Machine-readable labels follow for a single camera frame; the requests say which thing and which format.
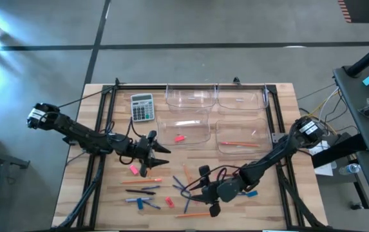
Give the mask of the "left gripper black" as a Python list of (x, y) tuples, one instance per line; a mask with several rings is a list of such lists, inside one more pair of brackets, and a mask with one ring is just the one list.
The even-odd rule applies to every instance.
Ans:
[(139, 140), (129, 139), (129, 154), (131, 160), (138, 161), (140, 168), (138, 170), (141, 177), (147, 176), (147, 169), (154, 168), (163, 164), (168, 164), (168, 160), (151, 158), (152, 150), (158, 153), (170, 153), (171, 151), (158, 143), (156, 131), (151, 130), (148, 135), (142, 135)]

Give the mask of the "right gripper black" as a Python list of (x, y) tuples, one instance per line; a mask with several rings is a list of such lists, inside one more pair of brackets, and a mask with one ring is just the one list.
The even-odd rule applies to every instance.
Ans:
[(195, 187), (191, 188), (190, 191), (201, 188), (202, 195), (189, 195), (186, 193), (181, 193), (181, 196), (187, 200), (210, 204), (210, 216), (217, 217), (220, 214), (220, 205), (218, 201), (218, 194), (216, 192), (218, 184), (217, 182), (210, 181), (209, 175), (211, 174), (211, 170), (208, 165), (201, 166), (199, 168), (199, 173), (201, 177), (200, 182)]

